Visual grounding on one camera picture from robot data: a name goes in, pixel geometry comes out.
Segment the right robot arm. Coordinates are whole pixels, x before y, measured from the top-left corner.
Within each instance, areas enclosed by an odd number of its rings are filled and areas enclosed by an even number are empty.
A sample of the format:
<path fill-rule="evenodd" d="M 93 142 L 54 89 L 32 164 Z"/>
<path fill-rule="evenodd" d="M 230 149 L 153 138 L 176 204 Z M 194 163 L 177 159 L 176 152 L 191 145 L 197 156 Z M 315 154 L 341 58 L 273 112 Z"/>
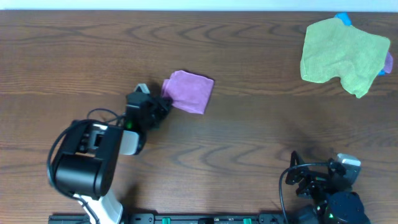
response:
<path fill-rule="evenodd" d="M 285 223 L 369 223 L 359 195 L 353 184 L 361 171 L 361 161 L 339 153 L 326 162 L 306 163 L 298 152 L 291 153 L 290 166 L 279 177 L 279 198 Z M 282 183 L 298 184 L 298 197 L 313 200 L 313 205 L 287 214 Z"/>

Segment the purple microfiber cloth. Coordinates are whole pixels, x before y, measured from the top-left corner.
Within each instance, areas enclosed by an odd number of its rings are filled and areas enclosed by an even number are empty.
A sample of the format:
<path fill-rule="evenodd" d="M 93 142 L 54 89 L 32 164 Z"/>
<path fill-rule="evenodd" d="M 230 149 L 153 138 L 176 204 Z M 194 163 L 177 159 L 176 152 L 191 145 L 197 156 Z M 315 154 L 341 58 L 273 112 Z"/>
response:
<path fill-rule="evenodd" d="M 161 96 L 170 98 L 172 106 L 189 113 L 204 114 L 215 81 L 183 70 L 173 72 L 162 85 Z"/>

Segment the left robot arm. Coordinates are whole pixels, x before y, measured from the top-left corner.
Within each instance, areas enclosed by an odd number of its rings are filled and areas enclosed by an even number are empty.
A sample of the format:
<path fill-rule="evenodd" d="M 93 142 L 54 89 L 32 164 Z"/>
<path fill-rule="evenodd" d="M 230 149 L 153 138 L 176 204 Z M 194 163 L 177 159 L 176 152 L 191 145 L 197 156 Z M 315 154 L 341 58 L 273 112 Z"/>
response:
<path fill-rule="evenodd" d="M 139 91 L 126 99 L 123 115 L 113 121 L 74 120 L 50 148 L 50 184 L 86 213 L 52 215 L 49 223 L 129 223 L 129 214 L 111 190 L 118 157 L 142 151 L 147 132 L 159 127 L 172 100 Z"/>

